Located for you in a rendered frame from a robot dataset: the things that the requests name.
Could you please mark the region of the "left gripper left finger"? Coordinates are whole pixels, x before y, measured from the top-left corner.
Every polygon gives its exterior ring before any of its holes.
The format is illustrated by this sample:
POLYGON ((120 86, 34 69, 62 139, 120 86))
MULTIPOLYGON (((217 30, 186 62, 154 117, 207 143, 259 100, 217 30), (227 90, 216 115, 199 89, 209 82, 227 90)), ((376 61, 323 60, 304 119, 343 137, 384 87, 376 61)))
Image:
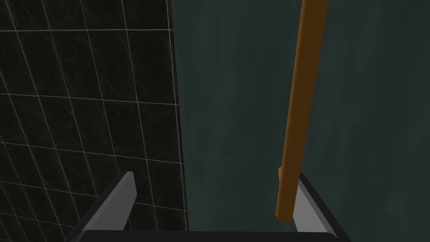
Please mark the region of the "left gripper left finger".
POLYGON ((124 229, 136 196, 133 172, 120 172, 73 231, 124 229))

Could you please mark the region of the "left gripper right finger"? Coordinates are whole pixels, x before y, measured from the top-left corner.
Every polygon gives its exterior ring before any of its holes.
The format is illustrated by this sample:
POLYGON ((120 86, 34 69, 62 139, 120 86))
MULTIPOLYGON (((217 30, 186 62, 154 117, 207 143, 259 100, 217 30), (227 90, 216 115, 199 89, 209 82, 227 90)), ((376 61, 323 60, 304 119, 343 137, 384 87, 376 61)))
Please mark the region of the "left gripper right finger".
POLYGON ((299 175, 293 221, 299 232, 343 232, 333 213, 303 173, 299 175))

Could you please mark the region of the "dark teal cupboard door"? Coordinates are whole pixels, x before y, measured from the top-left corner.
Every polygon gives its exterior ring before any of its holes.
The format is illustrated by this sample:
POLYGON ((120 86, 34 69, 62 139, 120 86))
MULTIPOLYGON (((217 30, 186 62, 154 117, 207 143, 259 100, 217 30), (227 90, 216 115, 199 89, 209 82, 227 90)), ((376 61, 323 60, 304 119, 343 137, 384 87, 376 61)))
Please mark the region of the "dark teal cupboard door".
MULTIPOLYGON (((191 230, 275 217, 302 0, 172 0, 191 230)), ((328 0, 302 172, 352 242, 430 242, 430 0, 328 0)))

